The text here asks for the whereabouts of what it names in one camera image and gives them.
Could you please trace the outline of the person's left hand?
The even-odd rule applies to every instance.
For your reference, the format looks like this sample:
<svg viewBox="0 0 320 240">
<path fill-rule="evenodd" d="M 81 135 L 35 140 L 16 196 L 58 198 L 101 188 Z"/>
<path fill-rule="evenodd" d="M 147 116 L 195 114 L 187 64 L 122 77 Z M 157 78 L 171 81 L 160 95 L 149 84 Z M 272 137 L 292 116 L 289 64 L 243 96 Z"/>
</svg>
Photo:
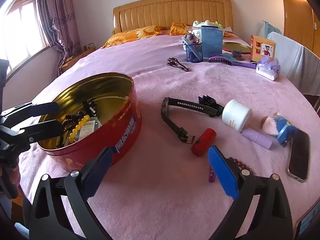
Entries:
<svg viewBox="0 0 320 240">
<path fill-rule="evenodd" d="M 9 175 L 9 179 L 13 185 L 18 186 L 20 184 L 21 176 L 18 165 L 15 168 L 8 168 L 7 174 Z"/>
</svg>

